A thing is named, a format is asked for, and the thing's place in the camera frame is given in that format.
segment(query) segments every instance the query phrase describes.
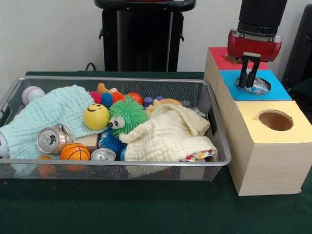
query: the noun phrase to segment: can top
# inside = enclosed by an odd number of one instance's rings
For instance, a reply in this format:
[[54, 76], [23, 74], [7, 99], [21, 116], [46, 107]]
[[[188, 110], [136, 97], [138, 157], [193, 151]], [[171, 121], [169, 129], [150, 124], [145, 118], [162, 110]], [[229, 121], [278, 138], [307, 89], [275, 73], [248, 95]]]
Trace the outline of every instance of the can top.
[[114, 161], [115, 159], [116, 153], [107, 148], [94, 150], [91, 154], [91, 160], [93, 161]]
[[53, 128], [42, 129], [37, 135], [37, 146], [44, 154], [51, 154], [58, 146], [59, 136]]

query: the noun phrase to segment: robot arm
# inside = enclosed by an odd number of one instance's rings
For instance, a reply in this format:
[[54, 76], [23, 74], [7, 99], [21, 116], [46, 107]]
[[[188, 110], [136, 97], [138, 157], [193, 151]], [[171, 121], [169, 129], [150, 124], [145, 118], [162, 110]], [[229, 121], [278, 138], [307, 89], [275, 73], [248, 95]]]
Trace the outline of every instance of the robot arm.
[[[228, 38], [228, 54], [243, 61], [239, 78], [240, 88], [253, 86], [260, 62], [274, 61], [282, 38], [277, 30], [283, 17], [287, 0], [243, 0], [237, 30]], [[248, 62], [253, 69], [247, 74]]]

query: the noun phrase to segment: yellow smiley ball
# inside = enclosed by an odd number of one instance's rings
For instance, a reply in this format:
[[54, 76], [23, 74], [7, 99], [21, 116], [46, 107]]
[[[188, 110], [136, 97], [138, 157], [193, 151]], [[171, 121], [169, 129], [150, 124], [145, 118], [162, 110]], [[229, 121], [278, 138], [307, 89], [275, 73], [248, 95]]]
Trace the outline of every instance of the yellow smiley ball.
[[108, 125], [109, 111], [100, 104], [89, 106], [83, 113], [83, 122], [92, 130], [101, 130]]

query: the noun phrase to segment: soda can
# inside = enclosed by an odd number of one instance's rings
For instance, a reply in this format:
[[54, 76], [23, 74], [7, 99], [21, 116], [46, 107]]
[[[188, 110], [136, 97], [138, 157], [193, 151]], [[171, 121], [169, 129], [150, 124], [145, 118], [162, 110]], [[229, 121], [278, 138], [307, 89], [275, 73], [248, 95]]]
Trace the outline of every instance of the soda can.
[[92, 161], [114, 161], [115, 159], [116, 153], [107, 148], [99, 148], [91, 154]]
[[63, 124], [44, 128], [37, 135], [37, 147], [44, 154], [57, 155], [66, 144], [72, 142], [72, 133]]

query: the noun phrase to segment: light blue cloth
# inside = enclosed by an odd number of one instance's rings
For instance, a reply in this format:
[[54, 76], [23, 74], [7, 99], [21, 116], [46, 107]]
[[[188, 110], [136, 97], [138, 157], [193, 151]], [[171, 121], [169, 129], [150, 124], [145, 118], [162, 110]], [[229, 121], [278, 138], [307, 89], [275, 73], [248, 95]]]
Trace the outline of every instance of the light blue cloth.
[[[36, 145], [38, 133], [46, 127], [62, 123], [72, 132], [73, 139], [94, 131], [83, 123], [83, 112], [94, 101], [84, 88], [73, 85], [55, 89], [31, 101], [10, 124], [0, 128], [7, 141], [10, 158], [38, 159], [43, 153]], [[15, 177], [27, 176], [36, 164], [15, 164]]]

